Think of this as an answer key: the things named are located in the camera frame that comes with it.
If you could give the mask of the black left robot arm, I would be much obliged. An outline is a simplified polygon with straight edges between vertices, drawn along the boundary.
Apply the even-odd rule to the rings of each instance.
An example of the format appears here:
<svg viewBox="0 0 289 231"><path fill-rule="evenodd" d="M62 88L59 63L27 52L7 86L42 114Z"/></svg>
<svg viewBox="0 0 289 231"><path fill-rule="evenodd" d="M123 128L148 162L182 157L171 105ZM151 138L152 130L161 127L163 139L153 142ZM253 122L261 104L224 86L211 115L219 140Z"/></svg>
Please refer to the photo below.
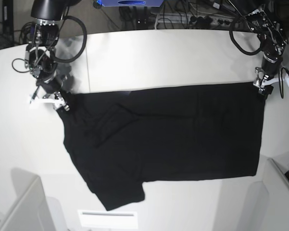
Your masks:
<svg viewBox="0 0 289 231"><path fill-rule="evenodd" d="M258 93L268 97L273 86L268 81L277 76L279 92L284 98L283 53L289 40L283 31L282 22L270 11L265 2L261 0L230 0L229 3L238 12L229 26L229 35L236 48L245 55L254 56L263 52L262 64L255 68L257 75L253 85L258 88ZM260 46L255 51L244 50L234 38L234 29L238 21L244 21L249 30L257 35Z"/></svg>

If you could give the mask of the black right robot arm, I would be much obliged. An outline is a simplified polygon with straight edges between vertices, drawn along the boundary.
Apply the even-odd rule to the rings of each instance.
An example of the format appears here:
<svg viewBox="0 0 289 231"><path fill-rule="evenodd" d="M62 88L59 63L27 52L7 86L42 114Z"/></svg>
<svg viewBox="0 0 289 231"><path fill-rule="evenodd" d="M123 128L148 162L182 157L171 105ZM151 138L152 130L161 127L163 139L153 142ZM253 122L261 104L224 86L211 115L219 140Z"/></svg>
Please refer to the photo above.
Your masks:
<svg viewBox="0 0 289 231"><path fill-rule="evenodd" d="M36 0L33 3L31 16L35 20L22 60L25 72L36 80L37 89L31 96L31 103L52 104L54 110L70 111L73 108L71 89L74 78L70 64L82 55L88 38L85 24L69 15L70 7L78 3L77 0ZM83 41L74 57L62 59L56 56L56 45L67 20L81 27Z"/></svg>

